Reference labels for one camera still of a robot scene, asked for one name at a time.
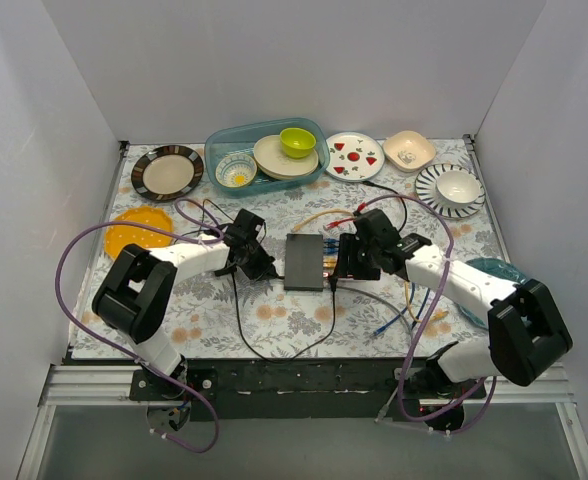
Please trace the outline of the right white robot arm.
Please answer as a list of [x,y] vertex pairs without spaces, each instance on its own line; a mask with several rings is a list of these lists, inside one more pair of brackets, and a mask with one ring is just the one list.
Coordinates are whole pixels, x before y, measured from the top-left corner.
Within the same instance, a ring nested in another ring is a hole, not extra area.
[[357,216],[355,227],[339,239],[336,277],[398,276],[448,298],[488,330],[485,339],[437,350],[405,380],[410,390],[445,398],[464,382],[488,376],[526,387],[572,349],[569,330],[542,282],[510,282],[452,260],[424,236],[401,236],[380,209]]

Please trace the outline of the black network switch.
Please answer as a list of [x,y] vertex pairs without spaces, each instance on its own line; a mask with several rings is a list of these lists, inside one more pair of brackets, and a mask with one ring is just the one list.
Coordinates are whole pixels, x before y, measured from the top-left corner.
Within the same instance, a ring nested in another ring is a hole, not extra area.
[[286,238],[284,289],[320,292],[324,282],[324,240],[320,234],[293,234]]

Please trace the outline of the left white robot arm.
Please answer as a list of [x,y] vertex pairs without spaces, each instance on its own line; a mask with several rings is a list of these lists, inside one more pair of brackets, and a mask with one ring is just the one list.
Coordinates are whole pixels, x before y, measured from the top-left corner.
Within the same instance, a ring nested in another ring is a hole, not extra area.
[[129,244],[108,271],[92,310],[156,370],[152,387],[162,398],[177,399],[187,386],[185,373],[178,369],[183,357],[162,328],[173,287],[207,272],[222,276],[237,268],[250,280],[276,278],[275,258],[258,240],[264,225],[263,218],[242,209],[221,238],[202,234],[192,243],[151,249]]

